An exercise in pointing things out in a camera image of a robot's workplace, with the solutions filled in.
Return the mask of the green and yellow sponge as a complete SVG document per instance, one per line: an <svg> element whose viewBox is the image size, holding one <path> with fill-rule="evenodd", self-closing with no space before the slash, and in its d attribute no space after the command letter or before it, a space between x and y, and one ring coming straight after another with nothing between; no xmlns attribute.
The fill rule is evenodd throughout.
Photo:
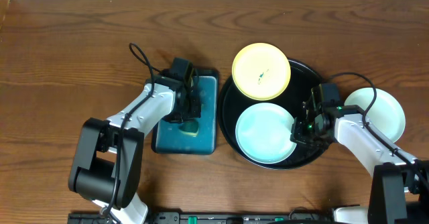
<svg viewBox="0 0 429 224"><path fill-rule="evenodd" d="M196 137L199 132L199 123L197 122L197 120L194 120L194 119L190 121L185 121L178 127L178 129L184 135Z"/></svg>

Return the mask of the light blue plate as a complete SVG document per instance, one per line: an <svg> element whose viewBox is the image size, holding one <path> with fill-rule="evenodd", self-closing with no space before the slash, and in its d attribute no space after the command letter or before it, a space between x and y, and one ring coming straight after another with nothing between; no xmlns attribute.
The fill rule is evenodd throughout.
<svg viewBox="0 0 429 224"><path fill-rule="evenodd" d="M297 144L290 140L294 118L274 103L254 104L240 114L235 139L240 150L260 164L277 164L289 158Z"/></svg>

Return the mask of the pale green plate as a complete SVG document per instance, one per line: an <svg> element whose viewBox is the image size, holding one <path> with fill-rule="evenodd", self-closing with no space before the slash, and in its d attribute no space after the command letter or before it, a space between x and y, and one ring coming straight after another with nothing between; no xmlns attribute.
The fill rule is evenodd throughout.
<svg viewBox="0 0 429 224"><path fill-rule="evenodd" d="M377 98L367 116L374 126L393 143L401 138L406 126L406 116L400 103L388 92L376 89ZM358 105L366 110L373 100L373 89L362 88L352 92L345 105Z"/></svg>

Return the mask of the yellow plate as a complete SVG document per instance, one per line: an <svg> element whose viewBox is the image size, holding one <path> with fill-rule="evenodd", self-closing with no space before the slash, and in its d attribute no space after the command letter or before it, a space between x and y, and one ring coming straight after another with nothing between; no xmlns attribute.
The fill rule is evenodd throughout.
<svg viewBox="0 0 429 224"><path fill-rule="evenodd" d="M286 55L267 43L242 48L232 64L235 86L246 97L267 101L281 95L289 85L291 66Z"/></svg>

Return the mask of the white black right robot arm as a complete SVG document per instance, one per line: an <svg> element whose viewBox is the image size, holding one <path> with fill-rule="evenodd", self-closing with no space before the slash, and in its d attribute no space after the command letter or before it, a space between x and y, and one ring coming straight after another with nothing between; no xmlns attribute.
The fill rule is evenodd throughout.
<svg viewBox="0 0 429 224"><path fill-rule="evenodd" d="M291 140L309 148L346 147L372 177L369 205L340 207L342 223L427 223L428 161L403 151L385 137L356 106L308 110L296 118Z"/></svg>

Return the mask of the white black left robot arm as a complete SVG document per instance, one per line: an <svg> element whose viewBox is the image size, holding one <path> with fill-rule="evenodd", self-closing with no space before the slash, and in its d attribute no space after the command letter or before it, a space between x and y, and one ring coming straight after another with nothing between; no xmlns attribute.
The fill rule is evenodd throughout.
<svg viewBox="0 0 429 224"><path fill-rule="evenodd" d="M106 120L90 118L82 126L68 187L101 208L113 223L144 223L147 205L140 199L143 143L161 120L172 124L200 117L200 79L157 75L128 106Z"/></svg>

